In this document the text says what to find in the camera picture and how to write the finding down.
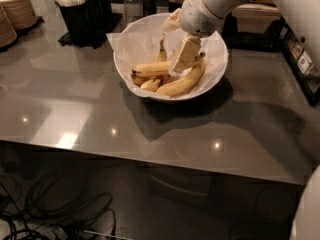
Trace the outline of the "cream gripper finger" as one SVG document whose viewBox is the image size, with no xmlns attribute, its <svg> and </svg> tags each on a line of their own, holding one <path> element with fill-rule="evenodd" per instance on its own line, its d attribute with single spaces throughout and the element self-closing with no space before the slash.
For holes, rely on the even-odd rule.
<svg viewBox="0 0 320 240">
<path fill-rule="evenodd" d="M 201 48 L 201 40 L 197 36 L 187 35 L 182 38 L 176 47 L 174 56 L 169 67 L 169 74 L 176 76 L 187 68 L 191 67 L 191 62 L 198 55 Z"/>
</svg>

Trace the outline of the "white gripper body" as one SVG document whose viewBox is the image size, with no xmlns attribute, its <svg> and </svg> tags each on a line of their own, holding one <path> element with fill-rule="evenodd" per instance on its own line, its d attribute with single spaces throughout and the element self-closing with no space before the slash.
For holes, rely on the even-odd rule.
<svg viewBox="0 0 320 240">
<path fill-rule="evenodd" d="M 180 9 L 176 9 L 164 21 L 162 29 L 171 32 L 178 28 L 184 32 L 199 36 L 211 36 L 220 31 L 226 16 L 236 7 L 250 0 L 184 0 Z"/>
</svg>

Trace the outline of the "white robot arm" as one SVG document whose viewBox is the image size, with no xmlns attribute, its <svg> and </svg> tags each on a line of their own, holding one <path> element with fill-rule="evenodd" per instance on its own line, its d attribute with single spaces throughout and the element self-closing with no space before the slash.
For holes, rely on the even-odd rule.
<svg viewBox="0 0 320 240">
<path fill-rule="evenodd" d="M 200 39 L 212 35 L 224 18 L 249 0 L 185 0 L 176 20 L 168 19 L 164 28 L 180 28 L 191 37 L 177 47 L 169 71 L 181 73 L 184 64 L 200 49 Z M 319 0 L 272 0 L 299 39 L 316 67 L 320 67 Z M 301 196 L 289 240 L 320 240 L 320 166 L 310 176 Z"/>
</svg>

